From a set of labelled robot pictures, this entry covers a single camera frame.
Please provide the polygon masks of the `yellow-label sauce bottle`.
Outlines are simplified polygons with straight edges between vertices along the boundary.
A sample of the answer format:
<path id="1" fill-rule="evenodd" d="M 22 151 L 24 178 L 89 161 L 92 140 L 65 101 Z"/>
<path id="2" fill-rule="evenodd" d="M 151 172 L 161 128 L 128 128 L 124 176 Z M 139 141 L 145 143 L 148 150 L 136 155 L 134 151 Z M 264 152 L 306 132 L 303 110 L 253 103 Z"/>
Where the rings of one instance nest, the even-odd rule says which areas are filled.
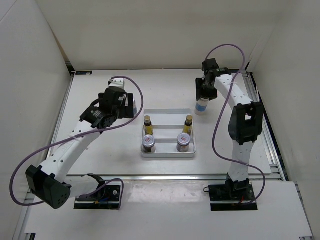
<path id="1" fill-rule="evenodd" d="M 149 115 L 144 116 L 144 133 L 146 135 L 153 135 L 154 134 L 152 121 L 151 121 L 151 118 Z"/>
<path id="2" fill-rule="evenodd" d="M 182 132 L 191 136 L 192 127 L 193 127 L 193 116 L 189 114 L 186 116 Z"/>

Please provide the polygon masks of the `white-lid spice jar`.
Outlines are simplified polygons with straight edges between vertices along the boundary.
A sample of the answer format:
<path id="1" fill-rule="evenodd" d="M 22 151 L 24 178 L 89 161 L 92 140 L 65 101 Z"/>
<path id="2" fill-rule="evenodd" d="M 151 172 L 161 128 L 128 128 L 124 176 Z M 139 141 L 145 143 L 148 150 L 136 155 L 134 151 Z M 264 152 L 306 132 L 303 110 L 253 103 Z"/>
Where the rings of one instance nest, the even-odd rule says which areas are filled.
<path id="1" fill-rule="evenodd" d="M 141 149 L 143 153 L 156 152 L 156 141 L 153 135 L 147 134 L 142 138 Z"/>
<path id="2" fill-rule="evenodd" d="M 191 136 L 187 133 L 180 133 L 177 137 L 176 149 L 181 153 L 186 153 L 189 150 Z"/>

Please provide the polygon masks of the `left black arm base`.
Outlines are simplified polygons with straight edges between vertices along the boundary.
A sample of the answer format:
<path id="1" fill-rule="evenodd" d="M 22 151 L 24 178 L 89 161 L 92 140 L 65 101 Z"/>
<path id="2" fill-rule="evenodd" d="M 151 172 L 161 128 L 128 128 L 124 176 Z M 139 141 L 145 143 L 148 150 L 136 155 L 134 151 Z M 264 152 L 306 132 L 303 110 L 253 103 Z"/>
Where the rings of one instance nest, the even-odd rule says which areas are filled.
<path id="1" fill-rule="evenodd" d="M 88 176 L 98 183 L 98 191 L 90 195 L 76 197 L 74 209 L 120 210 L 125 186 L 123 180 L 120 178 L 104 180 L 93 173 L 89 173 Z"/>

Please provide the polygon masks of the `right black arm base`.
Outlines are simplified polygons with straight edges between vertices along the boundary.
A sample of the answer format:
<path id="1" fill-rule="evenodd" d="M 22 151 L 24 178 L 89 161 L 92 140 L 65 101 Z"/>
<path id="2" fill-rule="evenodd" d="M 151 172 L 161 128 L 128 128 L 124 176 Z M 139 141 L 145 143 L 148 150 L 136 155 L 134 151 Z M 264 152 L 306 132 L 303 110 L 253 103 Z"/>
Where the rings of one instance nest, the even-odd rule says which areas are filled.
<path id="1" fill-rule="evenodd" d="M 212 212 L 257 211 L 256 196 L 252 184 L 247 188 L 232 189 L 235 185 L 227 180 L 224 184 L 210 184 L 203 188 L 209 194 Z"/>

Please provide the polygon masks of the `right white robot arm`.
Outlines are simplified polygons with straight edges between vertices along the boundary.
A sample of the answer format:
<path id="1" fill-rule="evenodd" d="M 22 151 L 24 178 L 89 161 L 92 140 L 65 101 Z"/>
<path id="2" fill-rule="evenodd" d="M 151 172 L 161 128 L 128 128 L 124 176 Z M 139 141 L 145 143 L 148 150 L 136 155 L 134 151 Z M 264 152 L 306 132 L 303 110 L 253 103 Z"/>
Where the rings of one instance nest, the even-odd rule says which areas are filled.
<path id="1" fill-rule="evenodd" d="M 250 99 L 234 82 L 228 68 L 219 67 L 214 58 L 202 62 L 204 77 L 195 79 L 195 113 L 205 112 L 209 101 L 221 94 L 232 110 L 228 133 L 232 139 L 232 162 L 227 173 L 224 193 L 230 200 L 238 199 L 249 187 L 248 165 L 251 151 L 262 133 L 264 108 Z"/>

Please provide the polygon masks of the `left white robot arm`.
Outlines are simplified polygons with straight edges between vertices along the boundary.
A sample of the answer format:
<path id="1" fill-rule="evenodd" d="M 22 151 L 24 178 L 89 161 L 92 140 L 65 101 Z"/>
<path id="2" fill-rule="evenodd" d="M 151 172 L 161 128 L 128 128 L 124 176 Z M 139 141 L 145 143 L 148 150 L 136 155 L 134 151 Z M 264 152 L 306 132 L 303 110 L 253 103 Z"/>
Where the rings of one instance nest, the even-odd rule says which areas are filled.
<path id="1" fill-rule="evenodd" d="M 69 198 L 91 197 L 100 200 L 105 194 L 101 177 L 88 173 L 70 180 L 67 175 L 89 145 L 118 119 L 134 117 L 134 95 L 110 86 L 79 117 L 70 141 L 61 144 L 39 166 L 31 165 L 26 178 L 31 192 L 53 209 L 62 207 Z"/>

